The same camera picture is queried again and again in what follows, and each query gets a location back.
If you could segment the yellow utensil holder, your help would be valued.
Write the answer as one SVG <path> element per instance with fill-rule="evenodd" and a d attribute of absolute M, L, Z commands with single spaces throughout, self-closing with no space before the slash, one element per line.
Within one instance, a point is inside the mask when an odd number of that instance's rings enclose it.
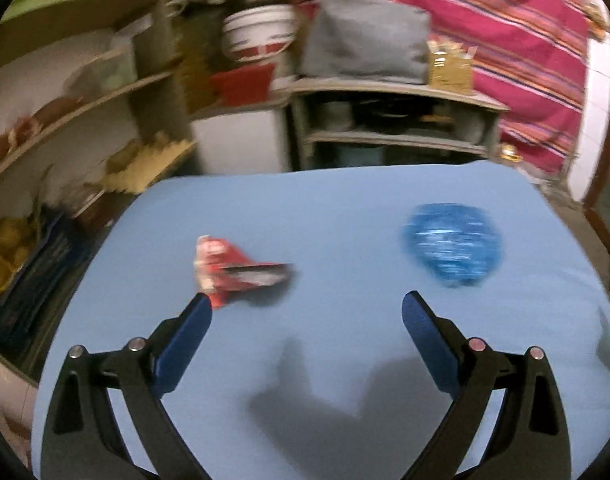
<path fill-rule="evenodd" d="M 428 79 L 430 87 L 460 94 L 474 90 L 476 47 L 463 47 L 449 39 L 428 40 Z"/>

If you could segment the dark blue plastic crate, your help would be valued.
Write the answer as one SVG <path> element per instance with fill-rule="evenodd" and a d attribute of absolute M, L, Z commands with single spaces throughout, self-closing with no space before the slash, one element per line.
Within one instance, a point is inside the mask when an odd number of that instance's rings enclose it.
<path fill-rule="evenodd" d="M 35 384 L 96 241 L 75 220 L 53 211 L 27 263 L 0 297 L 0 359 Z"/>

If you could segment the red snack wrapper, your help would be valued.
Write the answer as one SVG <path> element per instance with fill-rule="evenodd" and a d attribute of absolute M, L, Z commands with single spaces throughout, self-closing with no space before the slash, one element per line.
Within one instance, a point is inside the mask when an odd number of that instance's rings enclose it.
<path fill-rule="evenodd" d="M 286 263 L 258 262 L 224 238 L 202 235 L 196 241 L 194 273 L 212 309 L 219 310 L 232 294 L 286 283 L 292 269 Z"/>

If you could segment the yellow egg tray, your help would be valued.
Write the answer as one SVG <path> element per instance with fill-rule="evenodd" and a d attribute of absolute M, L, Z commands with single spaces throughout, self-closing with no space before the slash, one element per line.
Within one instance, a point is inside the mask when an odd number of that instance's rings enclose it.
<path fill-rule="evenodd" d="M 107 159 L 100 185 L 106 192 L 141 194 L 175 171 L 194 148 L 194 141 L 171 140 L 163 131 L 148 143 L 131 140 Z"/>

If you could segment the grey low cabinet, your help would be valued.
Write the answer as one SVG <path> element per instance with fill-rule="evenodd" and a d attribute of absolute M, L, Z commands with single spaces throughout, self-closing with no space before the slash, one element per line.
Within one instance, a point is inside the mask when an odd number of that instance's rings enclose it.
<path fill-rule="evenodd" d="M 299 78 L 288 96 L 303 169 L 492 159 L 510 110 L 477 91 L 340 77 Z"/>

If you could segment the wooden wall shelf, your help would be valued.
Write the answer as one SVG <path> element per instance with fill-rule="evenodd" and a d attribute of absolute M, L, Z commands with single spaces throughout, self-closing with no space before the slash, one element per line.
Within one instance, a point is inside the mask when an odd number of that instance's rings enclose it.
<path fill-rule="evenodd" d="M 73 0 L 0 24 L 0 220 L 98 188 L 130 148 L 191 144 L 166 0 Z"/>

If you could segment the grey fabric cover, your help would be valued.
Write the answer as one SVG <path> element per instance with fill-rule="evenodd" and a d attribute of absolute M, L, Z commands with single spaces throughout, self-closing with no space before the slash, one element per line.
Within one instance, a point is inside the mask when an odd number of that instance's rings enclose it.
<path fill-rule="evenodd" d="M 425 84 L 431 14 L 393 0 L 319 0 L 299 73 Z"/>

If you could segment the white plastic bucket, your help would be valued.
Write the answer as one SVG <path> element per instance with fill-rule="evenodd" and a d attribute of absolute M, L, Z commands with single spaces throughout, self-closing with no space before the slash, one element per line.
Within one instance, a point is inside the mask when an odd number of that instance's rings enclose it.
<path fill-rule="evenodd" d="M 289 4 L 268 4 L 229 15 L 222 50 L 231 61 L 251 63 L 284 52 L 295 40 L 297 18 Z"/>

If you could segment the red striped curtain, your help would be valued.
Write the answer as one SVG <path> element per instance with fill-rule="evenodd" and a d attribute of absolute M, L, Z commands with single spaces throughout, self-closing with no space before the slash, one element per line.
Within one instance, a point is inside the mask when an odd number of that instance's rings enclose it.
<path fill-rule="evenodd" d="M 394 1 L 431 14 L 434 35 L 475 48 L 475 89 L 509 107 L 501 139 L 536 168 L 561 172 L 585 105 L 585 0 Z M 295 2 L 317 10 L 318 0 Z"/>

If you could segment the white small cabinet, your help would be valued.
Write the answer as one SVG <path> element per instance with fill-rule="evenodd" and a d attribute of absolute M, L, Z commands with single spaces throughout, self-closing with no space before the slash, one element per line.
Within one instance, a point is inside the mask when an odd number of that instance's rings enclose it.
<path fill-rule="evenodd" d="M 226 113 L 191 122 L 203 174 L 282 174 L 292 170 L 284 110 Z"/>

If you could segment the blue table cloth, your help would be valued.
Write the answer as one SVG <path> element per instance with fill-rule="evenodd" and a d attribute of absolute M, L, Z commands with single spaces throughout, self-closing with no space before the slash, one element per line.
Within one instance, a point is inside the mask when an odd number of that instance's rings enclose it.
<path fill-rule="evenodd" d="M 500 266 L 449 288 L 410 255 L 416 206 L 483 209 Z M 122 215 L 70 300 L 44 364 L 32 425 L 39 453 L 51 391 L 74 344 L 115 350 L 196 293 L 202 235 L 291 281 L 218 310 L 178 388 L 172 421 L 216 479 L 398 479 L 449 408 L 401 321 L 419 292 L 492 348 L 544 349 L 564 405 L 572 471 L 610 436 L 610 300 L 584 251 L 523 176 L 492 162 L 177 178 Z"/>

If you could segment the blue plastic bag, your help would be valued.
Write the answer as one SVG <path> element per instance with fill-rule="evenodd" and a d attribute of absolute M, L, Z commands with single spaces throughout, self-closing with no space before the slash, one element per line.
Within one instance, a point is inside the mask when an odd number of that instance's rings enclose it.
<path fill-rule="evenodd" d="M 410 256 L 448 287 L 486 280 L 503 257 L 502 236 L 490 214 L 465 204 L 416 206 L 402 238 Z"/>

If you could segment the red plastic bowl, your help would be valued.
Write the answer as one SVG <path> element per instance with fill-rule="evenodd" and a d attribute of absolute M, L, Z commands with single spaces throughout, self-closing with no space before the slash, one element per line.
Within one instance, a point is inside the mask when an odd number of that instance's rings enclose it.
<path fill-rule="evenodd" d="M 250 64 L 209 77 L 220 104 L 230 107 L 266 102 L 276 66 L 273 63 Z"/>

